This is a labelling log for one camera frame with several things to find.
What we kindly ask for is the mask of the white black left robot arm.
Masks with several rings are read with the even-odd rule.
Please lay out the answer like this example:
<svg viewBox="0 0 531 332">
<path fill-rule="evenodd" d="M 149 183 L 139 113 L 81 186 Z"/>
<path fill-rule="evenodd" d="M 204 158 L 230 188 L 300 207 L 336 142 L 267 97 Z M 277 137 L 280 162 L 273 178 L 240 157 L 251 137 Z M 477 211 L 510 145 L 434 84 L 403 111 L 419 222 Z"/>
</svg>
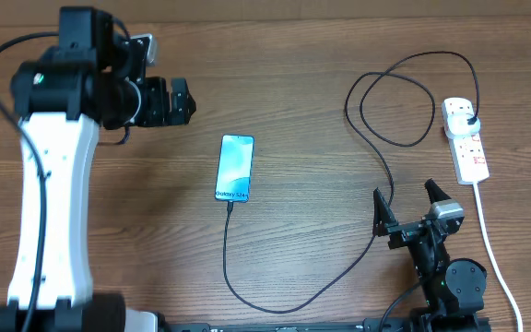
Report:
<svg viewBox="0 0 531 332">
<path fill-rule="evenodd" d="M 0 331 L 165 331 L 162 314 L 97 293 L 89 266 L 89 177 L 101 129 L 187 124 L 195 101 L 182 78 L 148 77 L 156 43 L 112 14 L 64 6 L 57 43 L 11 80 L 19 132 L 18 258 Z"/>
</svg>

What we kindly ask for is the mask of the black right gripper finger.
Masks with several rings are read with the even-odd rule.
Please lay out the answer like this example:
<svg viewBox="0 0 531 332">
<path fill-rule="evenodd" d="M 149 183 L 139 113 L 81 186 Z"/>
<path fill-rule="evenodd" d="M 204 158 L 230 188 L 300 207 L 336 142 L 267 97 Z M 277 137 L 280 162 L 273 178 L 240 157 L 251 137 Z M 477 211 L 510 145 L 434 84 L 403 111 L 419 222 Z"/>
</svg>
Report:
<svg viewBox="0 0 531 332">
<path fill-rule="evenodd" d="M 373 191 L 373 204 L 374 215 L 372 233 L 375 236 L 385 236 L 390 233 L 390 228 L 398 225 L 398 221 L 379 188 L 376 188 Z"/>
<path fill-rule="evenodd" d="M 431 204 L 449 202 L 452 198 L 447 195 L 442 188 L 437 185 L 433 179 L 428 179 L 424 184 L 425 190 Z"/>
</svg>

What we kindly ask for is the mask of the white-screen smartphone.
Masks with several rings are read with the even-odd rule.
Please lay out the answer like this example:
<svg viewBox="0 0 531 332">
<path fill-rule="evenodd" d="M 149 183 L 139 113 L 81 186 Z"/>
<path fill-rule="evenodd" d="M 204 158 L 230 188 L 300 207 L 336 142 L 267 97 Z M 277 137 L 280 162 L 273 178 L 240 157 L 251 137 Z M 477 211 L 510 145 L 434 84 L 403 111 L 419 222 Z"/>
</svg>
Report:
<svg viewBox="0 0 531 332">
<path fill-rule="evenodd" d="M 222 137 L 215 187 L 215 198 L 218 201 L 249 200 L 253 158 L 253 136 Z"/>
</svg>

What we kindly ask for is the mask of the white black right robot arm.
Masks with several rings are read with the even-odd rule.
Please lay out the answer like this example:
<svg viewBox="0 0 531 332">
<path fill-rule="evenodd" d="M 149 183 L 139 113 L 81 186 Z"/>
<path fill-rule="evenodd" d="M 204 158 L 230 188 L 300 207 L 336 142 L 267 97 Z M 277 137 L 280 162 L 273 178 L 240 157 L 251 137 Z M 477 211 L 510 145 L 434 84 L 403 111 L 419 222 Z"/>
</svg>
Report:
<svg viewBox="0 0 531 332">
<path fill-rule="evenodd" d="M 373 229 L 386 236 L 393 249 L 406 247 L 419 281 L 395 299 L 380 318 L 363 321 L 366 331 L 489 331 L 487 318 L 478 317 L 484 308 L 487 270 L 469 258 L 452 259 L 445 247 L 448 236 L 457 233 L 465 218 L 463 207 L 432 179 L 424 184 L 430 209 L 418 221 L 401 224 L 380 190 L 373 191 Z M 407 317 L 390 313 L 413 291 L 423 291 L 426 305 Z"/>
</svg>

